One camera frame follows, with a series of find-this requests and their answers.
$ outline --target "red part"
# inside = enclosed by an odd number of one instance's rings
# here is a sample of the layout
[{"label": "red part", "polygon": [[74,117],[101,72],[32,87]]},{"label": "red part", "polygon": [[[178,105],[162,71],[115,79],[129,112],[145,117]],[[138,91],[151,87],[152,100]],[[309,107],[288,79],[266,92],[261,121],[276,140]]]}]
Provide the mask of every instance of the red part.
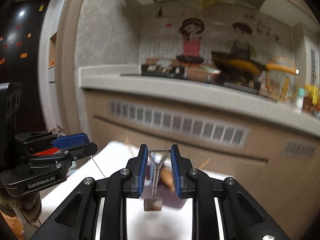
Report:
[{"label": "red part", "polygon": [[57,147],[54,147],[39,153],[35,153],[32,156],[52,155],[52,154],[58,153],[59,151],[60,149],[58,149]]}]

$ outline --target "blue textured pad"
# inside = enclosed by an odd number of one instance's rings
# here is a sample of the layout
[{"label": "blue textured pad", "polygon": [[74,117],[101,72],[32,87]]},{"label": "blue textured pad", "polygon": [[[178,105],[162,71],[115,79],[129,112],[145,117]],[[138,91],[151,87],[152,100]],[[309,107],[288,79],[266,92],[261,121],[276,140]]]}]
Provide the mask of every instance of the blue textured pad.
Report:
[{"label": "blue textured pad", "polygon": [[139,185],[138,185],[138,195],[141,197],[141,194],[144,189],[144,181],[147,173],[147,164],[148,164],[148,147],[145,147],[143,153],[143,159],[141,162],[140,172],[139,172]]},{"label": "blue textured pad", "polygon": [[71,147],[77,147],[89,143],[89,138],[85,133],[67,135],[59,137],[53,142],[53,147],[58,149],[67,149]]},{"label": "blue textured pad", "polygon": [[173,150],[173,147],[171,147],[171,149],[170,149],[170,158],[171,158],[171,167],[172,167],[174,188],[176,189],[177,196],[180,197],[180,195],[181,195],[180,175],[179,175],[176,155]]}]

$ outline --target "gloved hand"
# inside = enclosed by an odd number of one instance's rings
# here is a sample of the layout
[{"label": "gloved hand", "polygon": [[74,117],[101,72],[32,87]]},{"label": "gloved hand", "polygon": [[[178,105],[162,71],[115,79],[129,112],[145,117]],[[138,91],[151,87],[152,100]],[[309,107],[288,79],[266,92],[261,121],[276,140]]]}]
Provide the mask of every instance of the gloved hand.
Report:
[{"label": "gloved hand", "polygon": [[16,217],[12,207],[20,209],[29,223],[36,223],[42,210],[39,192],[23,198],[13,198],[4,188],[0,188],[0,210],[9,217]]}]

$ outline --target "brown hair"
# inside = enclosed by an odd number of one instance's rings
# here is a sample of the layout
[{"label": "brown hair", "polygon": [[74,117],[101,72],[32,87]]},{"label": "brown hair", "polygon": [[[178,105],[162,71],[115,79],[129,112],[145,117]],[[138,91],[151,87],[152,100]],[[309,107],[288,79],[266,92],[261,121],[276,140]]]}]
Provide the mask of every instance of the brown hair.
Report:
[{"label": "brown hair", "polygon": [[200,27],[201,29],[197,32],[198,34],[202,33],[203,30],[204,30],[204,23],[203,21],[197,19],[197,18],[188,18],[188,19],[185,19],[183,22],[182,22],[182,25],[181,27],[179,28],[179,32],[184,35],[184,36],[187,36],[187,40],[189,39],[189,36],[190,36],[190,33],[188,33],[184,28],[188,25],[191,25],[191,24],[194,24],[198,27]]},{"label": "brown hair", "polygon": [[252,33],[252,29],[249,25],[245,24],[245,23],[234,23],[233,25],[233,29],[238,28],[239,30],[243,31],[244,33],[248,33],[249,35],[251,35]]}]

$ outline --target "backsplash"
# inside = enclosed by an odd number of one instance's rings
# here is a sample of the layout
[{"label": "backsplash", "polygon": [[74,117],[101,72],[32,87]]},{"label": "backsplash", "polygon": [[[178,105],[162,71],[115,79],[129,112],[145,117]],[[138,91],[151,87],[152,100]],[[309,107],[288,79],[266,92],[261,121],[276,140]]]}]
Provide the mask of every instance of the backsplash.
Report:
[{"label": "backsplash", "polygon": [[[194,39],[198,42],[186,47],[183,37],[188,36],[181,28],[190,18],[201,27]],[[221,3],[203,11],[179,2],[144,6],[139,63],[147,58],[174,59],[186,49],[204,62],[212,61],[212,51],[237,53],[261,64],[278,56],[294,59],[291,27],[258,11]]]}]

